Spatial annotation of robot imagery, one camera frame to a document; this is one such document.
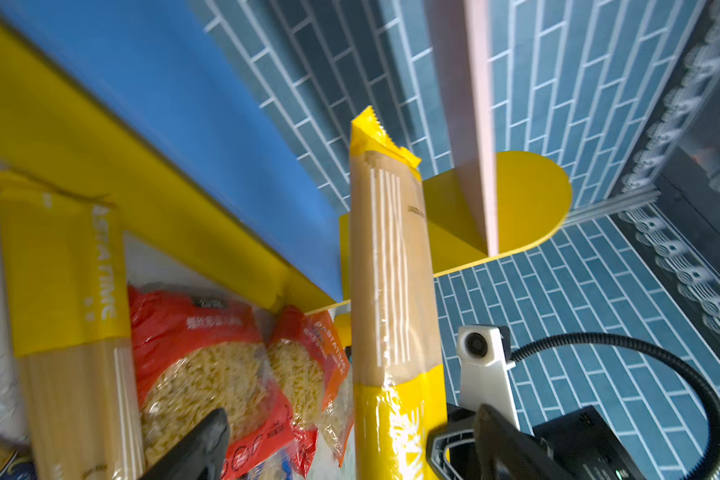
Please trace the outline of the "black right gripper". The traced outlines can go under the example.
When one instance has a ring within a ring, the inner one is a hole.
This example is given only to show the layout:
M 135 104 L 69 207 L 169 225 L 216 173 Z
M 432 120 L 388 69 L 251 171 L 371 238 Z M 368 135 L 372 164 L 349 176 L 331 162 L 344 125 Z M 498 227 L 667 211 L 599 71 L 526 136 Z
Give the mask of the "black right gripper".
M 426 460 L 438 479 L 482 479 L 473 433 L 476 412 L 450 405 L 448 423 L 430 433 Z M 537 425 L 531 434 L 524 434 L 573 479 L 645 477 L 598 410 L 591 406 Z

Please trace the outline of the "yellow spaghetti bag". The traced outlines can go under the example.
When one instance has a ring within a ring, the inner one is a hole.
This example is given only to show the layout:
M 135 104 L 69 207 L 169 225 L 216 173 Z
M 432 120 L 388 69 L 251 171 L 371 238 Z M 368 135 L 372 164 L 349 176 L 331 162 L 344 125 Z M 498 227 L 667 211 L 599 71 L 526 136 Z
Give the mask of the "yellow spaghetti bag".
M 145 454 L 116 209 L 0 171 L 0 242 L 38 476 L 139 478 Z
M 349 273 L 356 474 L 433 479 L 430 432 L 447 422 L 419 159 L 366 107 L 351 124 Z

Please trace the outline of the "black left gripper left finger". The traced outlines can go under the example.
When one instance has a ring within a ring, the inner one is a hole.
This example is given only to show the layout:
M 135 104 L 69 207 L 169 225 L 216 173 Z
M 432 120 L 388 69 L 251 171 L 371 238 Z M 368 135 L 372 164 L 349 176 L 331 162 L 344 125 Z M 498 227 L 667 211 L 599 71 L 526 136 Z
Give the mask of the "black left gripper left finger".
M 229 440 L 226 412 L 217 408 L 149 467 L 141 480 L 219 480 Z

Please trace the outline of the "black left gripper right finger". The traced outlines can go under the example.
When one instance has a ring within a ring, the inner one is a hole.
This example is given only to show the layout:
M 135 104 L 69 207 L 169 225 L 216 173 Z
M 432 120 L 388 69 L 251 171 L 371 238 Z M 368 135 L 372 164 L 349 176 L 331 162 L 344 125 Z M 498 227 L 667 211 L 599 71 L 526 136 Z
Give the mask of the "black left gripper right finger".
M 482 479 L 573 479 L 497 409 L 483 404 L 473 422 Z

